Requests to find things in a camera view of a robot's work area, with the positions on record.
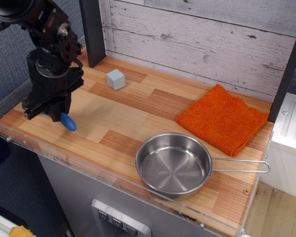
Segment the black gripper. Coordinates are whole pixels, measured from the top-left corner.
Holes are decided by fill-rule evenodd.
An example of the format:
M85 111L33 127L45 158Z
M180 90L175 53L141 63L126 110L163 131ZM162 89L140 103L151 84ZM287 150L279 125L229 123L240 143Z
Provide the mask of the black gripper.
M52 73L40 66L31 66L29 74L33 86L22 102L25 117L31 120L45 113L53 122L59 122L61 112L69 114L72 92L83 85L83 70L71 67Z

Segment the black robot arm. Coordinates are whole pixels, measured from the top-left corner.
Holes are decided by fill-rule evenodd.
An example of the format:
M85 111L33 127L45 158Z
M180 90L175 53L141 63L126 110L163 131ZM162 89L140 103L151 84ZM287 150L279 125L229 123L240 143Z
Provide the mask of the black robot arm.
M25 117L44 113L65 122L71 94L83 85L82 45L67 14L51 0L0 0L0 31L12 24L27 30L36 47L27 56L33 86L22 103Z

